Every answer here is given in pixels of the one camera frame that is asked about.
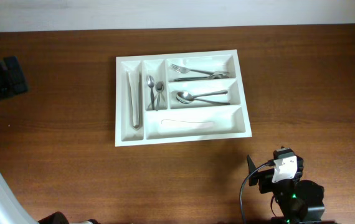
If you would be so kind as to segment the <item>large metal tablespoon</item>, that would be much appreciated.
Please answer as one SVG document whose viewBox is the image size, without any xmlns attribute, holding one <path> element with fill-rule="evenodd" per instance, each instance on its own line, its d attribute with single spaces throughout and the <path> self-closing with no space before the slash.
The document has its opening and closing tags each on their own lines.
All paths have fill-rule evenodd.
<svg viewBox="0 0 355 224">
<path fill-rule="evenodd" d="M 184 98 L 186 100 L 194 100 L 196 98 L 200 98 L 203 96 L 226 95 L 226 94 L 228 94 L 227 90 L 215 91 L 215 92 L 211 92 L 211 93 L 203 93 L 203 94 L 199 94 L 199 95 L 192 95 L 188 91 L 179 91 L 176 93 L 176 97 Z"/>
</svg>

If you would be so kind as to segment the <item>small teaspoon textured handle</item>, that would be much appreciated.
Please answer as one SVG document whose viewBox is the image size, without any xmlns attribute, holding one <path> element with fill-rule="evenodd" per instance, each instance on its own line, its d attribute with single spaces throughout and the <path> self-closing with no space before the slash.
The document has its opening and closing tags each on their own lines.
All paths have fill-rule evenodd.
<svg viewBox="0 0 355 224">
<path fill-rule="evenodd" d="M 157 97 L 156 97 L 156 107 L 155 110 L 159 110 L 160 102 L 161 102 L 161 94 L 164 90 L 164 82 L 159 81 L 156 83 L 156 91 L 157 91 Z"/>
</svg>

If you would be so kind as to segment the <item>small teaspoon smooth handle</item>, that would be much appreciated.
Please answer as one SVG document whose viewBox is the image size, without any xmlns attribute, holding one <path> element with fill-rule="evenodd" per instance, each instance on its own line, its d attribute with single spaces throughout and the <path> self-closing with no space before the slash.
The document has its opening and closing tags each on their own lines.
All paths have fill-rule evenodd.
<svg viewBox="0 0 355 224">
<path fill-rule="evenodd" d="M 153 88 L 155 86 L 154 78 L 151 75 L 148 75 L 146 77 L 146 82 L 147 82 L 147 86 L 150 88 L 151 109 L 155 110 L 154 93 L 153 93 Z"/>
</svg>

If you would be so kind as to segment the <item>metal fork crosswise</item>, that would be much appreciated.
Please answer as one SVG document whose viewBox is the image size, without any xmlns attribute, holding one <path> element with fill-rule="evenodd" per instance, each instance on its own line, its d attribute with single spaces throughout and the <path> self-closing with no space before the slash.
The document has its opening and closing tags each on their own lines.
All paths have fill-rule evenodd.
<svg viewBox="0 0 355 224">
<path fill-rule="evenodd" d="M 176 64 L 171 64 L 170 69 L 179 72 L 179 73 L 189 73 L 189 72 L 196 72 L 196 73 L 203 73 L 206 75 L 215 75 L 215 74 L 223 74 L 223 75 L 229 75 L 229 72 L 225 72 L 225 71 L 215 71 L 215 72 L 209 72 L 209 71 L 205 71 L 205 70 L 197 70 L 197 69 L 192 69 L 192 68 L 187 68 L 187 67 L 182 67 Z"/>
</svg>

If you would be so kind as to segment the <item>metal fork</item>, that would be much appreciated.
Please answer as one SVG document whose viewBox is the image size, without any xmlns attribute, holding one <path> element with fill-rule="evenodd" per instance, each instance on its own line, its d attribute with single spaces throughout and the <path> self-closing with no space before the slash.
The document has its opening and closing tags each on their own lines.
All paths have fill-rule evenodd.
<svg viewBox="0 0 355 224">
<path fill-rule="evenodd" d="M 177 79 L 174 79 L 174 82 L 189 82 L 189 81 L 196 81 L 196 80 L 215 80 L 215 79 L 224 79 L 224 78 L 230 78 L 230 77 L 228 75 L 218 73 L 215 75 L 209 75 L 208 77 L 177 78 Z"/>
</svg>

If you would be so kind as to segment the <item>pink plastic butter knife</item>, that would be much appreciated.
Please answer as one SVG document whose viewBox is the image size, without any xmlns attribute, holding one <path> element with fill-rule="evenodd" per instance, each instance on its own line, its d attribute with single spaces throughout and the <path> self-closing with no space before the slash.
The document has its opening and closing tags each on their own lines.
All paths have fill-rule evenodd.
<svg viewBox="0 0 355 224">
<path fill-rule="evenodd" d="M 163 119 L 161 121 L 161 124 L 163 126 L 167 126 L 170 128 L 194 128 L 194 129 L 205 129 L 214 126 L 213 121 L 195 122 L 195 121 L 178 121 L 172 119 Z"/>
</svg>

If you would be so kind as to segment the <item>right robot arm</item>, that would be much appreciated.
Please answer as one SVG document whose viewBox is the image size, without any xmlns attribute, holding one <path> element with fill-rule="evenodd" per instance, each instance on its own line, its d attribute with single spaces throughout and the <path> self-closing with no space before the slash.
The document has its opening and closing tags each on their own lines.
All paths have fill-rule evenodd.
<svg viewBox="0 0 355 224">
<path fill-rule="evenodd" d="M 248 176 L 244 179 L 239 193 L 240 212 L 246 222 L 242 194 L 244 186 L 258 185 L 261 194 L 271 192 L 270 203 L 277 203 L 282 216 L 274 215 L 271 223 L 280 224 L 322 224 L 325 211 L 324 187 L 311 180 L 303 180 L 304 160 L 289 147 L 273 152 L 273 159 L 256 166 L 247 156 Z"/>
</svg>

